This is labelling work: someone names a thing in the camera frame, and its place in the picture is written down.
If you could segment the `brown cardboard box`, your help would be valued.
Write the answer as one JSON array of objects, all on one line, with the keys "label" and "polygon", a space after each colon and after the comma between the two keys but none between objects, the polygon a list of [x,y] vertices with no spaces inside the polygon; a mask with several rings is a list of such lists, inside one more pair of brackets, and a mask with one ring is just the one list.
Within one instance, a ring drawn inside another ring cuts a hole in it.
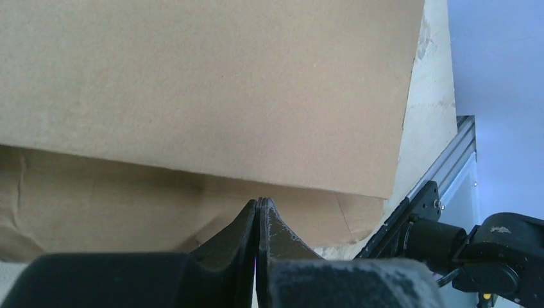
[{"label": "brown cardboard box", "polygon": [[393,195],[423,1],[2,1],[1,259],[191,249],[272,197],[313,246]]}]

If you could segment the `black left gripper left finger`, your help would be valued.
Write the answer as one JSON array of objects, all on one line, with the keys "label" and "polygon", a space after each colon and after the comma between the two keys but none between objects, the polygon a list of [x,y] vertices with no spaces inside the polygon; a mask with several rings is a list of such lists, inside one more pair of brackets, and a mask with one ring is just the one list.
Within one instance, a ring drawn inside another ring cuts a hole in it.
[{"label": "black left gripper left finger", "polygon": [[34,260],[3,307],[250,307],[257,202],[189,252],[55,253]]}]

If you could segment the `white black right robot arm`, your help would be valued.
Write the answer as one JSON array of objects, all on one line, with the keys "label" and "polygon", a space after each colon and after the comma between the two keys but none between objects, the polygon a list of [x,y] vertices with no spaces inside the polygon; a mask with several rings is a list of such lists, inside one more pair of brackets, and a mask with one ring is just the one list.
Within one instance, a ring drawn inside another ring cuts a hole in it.
[{"label": "white black right robot arm", "polygon": [[543,220],[496,213],[471,232],[418,218],[406,224],[398,249],[465,293],[498,295],[522,307],[543,307]]}]

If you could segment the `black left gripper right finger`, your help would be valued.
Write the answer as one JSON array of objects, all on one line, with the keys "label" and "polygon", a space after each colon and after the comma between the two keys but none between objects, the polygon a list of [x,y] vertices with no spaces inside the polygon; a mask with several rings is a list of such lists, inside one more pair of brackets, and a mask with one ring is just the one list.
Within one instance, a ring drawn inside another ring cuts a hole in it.
[{"label": "black left gripper right finger", "polygon": [[257,201],[259,307],[444,307],[430,271],[409,259],[326,260]]}]

